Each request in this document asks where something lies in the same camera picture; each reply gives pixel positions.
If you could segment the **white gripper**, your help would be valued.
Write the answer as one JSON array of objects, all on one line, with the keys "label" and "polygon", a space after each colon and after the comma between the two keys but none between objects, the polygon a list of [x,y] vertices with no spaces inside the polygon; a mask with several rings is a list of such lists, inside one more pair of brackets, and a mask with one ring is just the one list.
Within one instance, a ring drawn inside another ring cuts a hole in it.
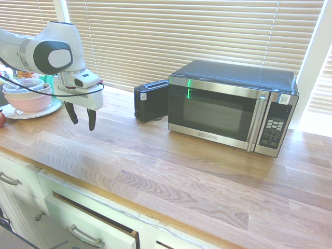
[{"label": "white gripper", "polygon": [[100,77],[91,71],[58,73],[57,95],[60,96],[60,100],[65,101],[65,108],[72,123],[75,125],[78,123],[74,105],[85,107],[90,131],[95,128],[96,110],[103,106],[100,82]]}]

